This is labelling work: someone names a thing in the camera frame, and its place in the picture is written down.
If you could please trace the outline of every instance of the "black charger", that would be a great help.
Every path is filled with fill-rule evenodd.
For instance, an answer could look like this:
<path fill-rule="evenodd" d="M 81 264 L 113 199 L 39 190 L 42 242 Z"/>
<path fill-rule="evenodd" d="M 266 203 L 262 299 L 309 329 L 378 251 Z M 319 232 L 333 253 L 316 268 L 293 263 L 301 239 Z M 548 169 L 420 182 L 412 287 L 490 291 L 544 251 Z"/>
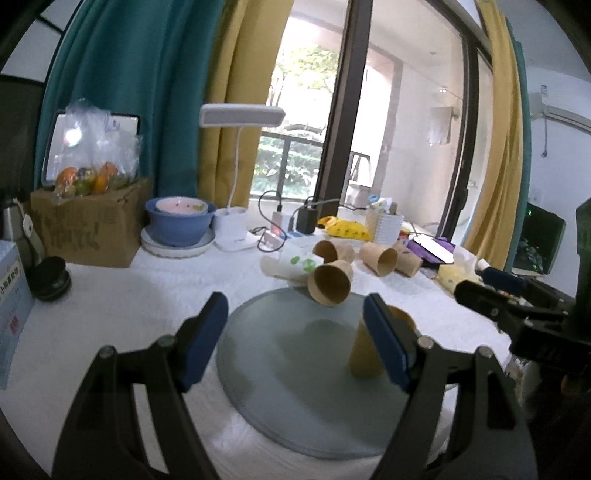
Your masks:
<path fill-rule="evenodd" d="M 309 206 L 307 201 L 304 202 L 304 206 L 297 212 L 295 229 L 304 235 L 313 234 L 318 224 L 318 214 L 318 208 Z"/>

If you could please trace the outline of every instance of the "white tablecloth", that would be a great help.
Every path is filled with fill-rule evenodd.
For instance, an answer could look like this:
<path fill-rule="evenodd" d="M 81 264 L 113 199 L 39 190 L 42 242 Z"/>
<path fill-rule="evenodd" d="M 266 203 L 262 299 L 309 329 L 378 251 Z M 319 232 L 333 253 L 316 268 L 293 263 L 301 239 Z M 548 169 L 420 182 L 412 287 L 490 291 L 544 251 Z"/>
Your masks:
<path fill-rule="evenodd" d="M 262 257 L 255 249 L 228 254 L 213 247 L 201 257 L 166 260 L 140 250 L 128 269 L 69 265 L 71 292 L 56 303 L 36 303 L 21 335 L 8 389 L 0 392 L 0 407 L 37 462 L 51 471 L 70 403 L 101 346 L 114 345 L 121 352 L 145 348 L 198 313 L 213 291 L 226 294 L 232 311 L 258 294 L 287 286 L 285 280 L 262 274 Z M 358 261 L 354 266 L 353 291 L 378 292 L 409 312 L 424 335 L 463 351 L 487 344 L 499 359 L 506 358 L 508 337 L 422 274 L 376 278 Z M 165 471 L 145 390 L 138 387 L 137 392 L 148 457 L 152 466 Z M 369 478 L 378 462 L 313 459 L 263 437 L 230 405 L 213 361 L 185 400 L 223 479 L 360 480 Z M 449 395 L 445 408 L 448 413 L 453 409 Z"/>

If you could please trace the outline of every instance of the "window frame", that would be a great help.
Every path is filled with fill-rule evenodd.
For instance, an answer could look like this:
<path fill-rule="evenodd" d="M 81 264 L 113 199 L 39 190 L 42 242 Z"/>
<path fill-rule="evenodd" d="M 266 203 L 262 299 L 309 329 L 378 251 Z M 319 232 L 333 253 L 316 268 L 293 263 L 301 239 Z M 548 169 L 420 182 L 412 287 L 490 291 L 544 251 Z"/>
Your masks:
<path fill-rule="evenodd" d="M 441 14 L 462 39 L 464 66 L 464 95 L 456 162 L 437 236 L 451 238 L 456 229 L 466 199 L 467 185 L 474 156 L 478 127 L 479 71 L 478 55 L 492 63 L 490 43 L 485 32 L 456 0 L 426 0 Z M 330 109 L 329 124 L 320 160 L 314 201 L 341 198 L 347 175 L 359 95 L 365 71 L 374 0 L 349 0 L 335 94 Z M 320 216 L 336 215 L 339 202 L 320 208 Z"/>

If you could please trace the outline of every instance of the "cardboard box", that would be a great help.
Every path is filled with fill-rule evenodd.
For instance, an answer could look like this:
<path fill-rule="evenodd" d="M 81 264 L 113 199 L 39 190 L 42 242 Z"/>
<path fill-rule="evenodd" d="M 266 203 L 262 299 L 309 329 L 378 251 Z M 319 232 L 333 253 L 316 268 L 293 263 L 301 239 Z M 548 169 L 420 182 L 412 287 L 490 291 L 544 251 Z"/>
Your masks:
<path fill-rule="evenodd" d="M 6 390 L 12 357 L 33 309 L 17 245 L 0 240 L 0 390 Z"/>
<path fill-rule="evenodd" d="M 129 267 L 140 246 L 144 205 L 150 179 L 104 195 L 90 195 L 56 205 L 53 193 L 31 193 L 31 216 L 47 255 L 97 267 Z"/>

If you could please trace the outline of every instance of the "white basket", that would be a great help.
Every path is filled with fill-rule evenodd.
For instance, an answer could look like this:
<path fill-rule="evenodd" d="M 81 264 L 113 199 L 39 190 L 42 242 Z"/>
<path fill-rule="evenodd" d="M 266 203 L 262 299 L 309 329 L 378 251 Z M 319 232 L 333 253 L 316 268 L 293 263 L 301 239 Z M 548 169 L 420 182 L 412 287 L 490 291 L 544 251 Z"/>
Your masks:
<path fill-rule="evenodd" d="M 368 210 L 365 215 L 365 228 L 373 243 L 391 246 L 398 241 L 403 221 L 404 215 L 387 215 Z"/>

